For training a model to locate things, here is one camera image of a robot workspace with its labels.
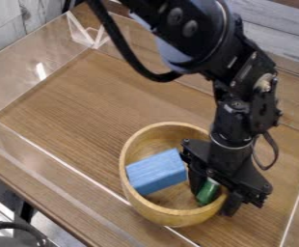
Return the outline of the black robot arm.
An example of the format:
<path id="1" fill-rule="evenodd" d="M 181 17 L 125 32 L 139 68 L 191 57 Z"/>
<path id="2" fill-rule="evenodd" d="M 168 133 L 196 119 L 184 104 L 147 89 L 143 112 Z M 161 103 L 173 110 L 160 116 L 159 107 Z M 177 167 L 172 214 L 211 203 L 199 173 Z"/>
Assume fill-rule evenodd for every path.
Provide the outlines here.
<path id="1" fill-rule="evenodd" d="M 216 110 L 208 138 L 180 143 L 192 193 L 199 195 L 213 180 L 227 188 L 223 215 L 233 215 L 243 204 L 260 207 L 273 191 L 261 172 L 272 166 L 259 161 L 255 144 L 263 137 L 277 145 L 269 129 L 281 116 L 275 62 L 245 36 L 227 0 L 120 1 L 156 36 L 171 70 L 212 82 Z"/>

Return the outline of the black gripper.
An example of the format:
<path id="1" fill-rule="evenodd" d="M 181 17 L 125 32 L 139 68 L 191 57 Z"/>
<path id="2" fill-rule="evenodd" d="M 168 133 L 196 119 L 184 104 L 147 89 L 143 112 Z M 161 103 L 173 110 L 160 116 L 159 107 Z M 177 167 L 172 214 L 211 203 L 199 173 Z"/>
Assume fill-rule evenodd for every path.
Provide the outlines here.
<path id="1" fill-rule="evenodd" d="M 180 157 L 187 163 L 191 192 L 199 194 L 205 180 L 212 178 L 228 190 L 227 200 L 220 208 L 223 216 L 232 217 L 241 204 L 264 205 L 273 191 L 272 184 L 260 174 L 273 167 L 273 162 L 263 164 L 256 151 L 257 137 L 233 143 L 220 139 L 216 133 L 208 140 L 185 138 Z"/>

